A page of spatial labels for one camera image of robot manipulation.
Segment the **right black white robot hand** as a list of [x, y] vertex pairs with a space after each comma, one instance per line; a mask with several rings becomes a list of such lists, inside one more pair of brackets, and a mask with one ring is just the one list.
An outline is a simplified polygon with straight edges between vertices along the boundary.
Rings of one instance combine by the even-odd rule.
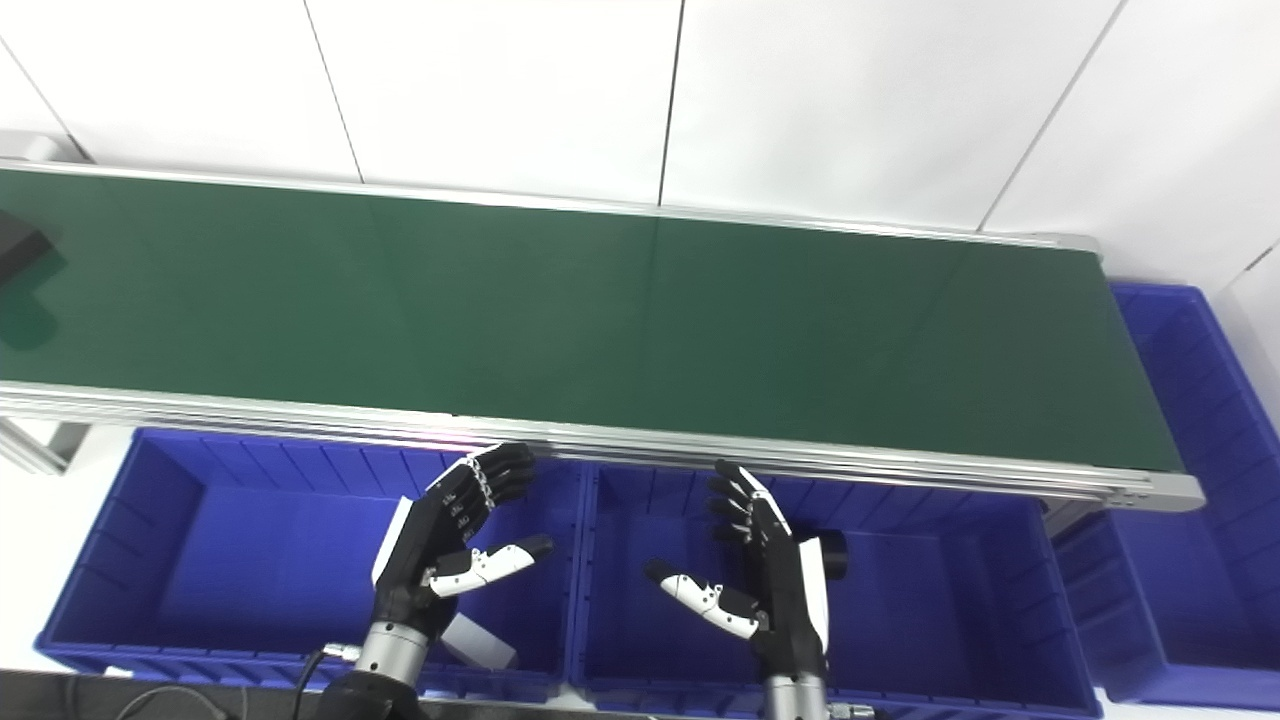
[[741, 550], [745, 591], [649, 559], [645, 575], [705, 623], [746, 641], [764, 678], [828, 678], [829, 614], [822, 542], [794, 530], [772, 492], [745, 466], [721, 459], [707, 506], [713, 536]]

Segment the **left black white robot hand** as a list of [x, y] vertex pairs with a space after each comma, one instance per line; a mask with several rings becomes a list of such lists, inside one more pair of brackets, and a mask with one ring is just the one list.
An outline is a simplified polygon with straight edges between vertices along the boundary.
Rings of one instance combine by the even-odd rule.
[[522, 571], [554, 548], [547, 534], [485, 550], [470, 547], [493, 511], [522, 498], [535, 477], [532, 451], [494, 445], [451, 464], [407, 507], [374, 584], [376, 629], [408, 628], [434, 643], [457, 614], [458, 597]]

